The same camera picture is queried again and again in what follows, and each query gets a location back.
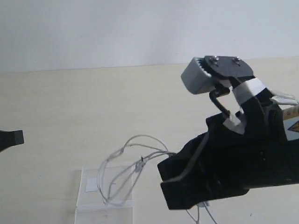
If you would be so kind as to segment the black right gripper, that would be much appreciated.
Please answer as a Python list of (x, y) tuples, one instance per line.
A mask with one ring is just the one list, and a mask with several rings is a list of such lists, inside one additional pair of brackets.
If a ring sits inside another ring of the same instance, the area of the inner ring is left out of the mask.
[(207, 118), (208, 139), (192, 139), (158, 163), (168, 209), (299, 182), (299, 107), (253, 100), (243, 117), (244, 134), (225, 127), (222, 114)]

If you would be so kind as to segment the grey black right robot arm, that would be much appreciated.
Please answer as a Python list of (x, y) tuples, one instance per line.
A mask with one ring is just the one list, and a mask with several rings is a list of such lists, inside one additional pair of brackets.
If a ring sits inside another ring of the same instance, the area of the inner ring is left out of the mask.
[(216, 114), (206, 119), (207, 132), (158, 164), (170, 210), (299, 182), (299, 108), (263, 104), (245, 113), (244, 134), (226, 128)]

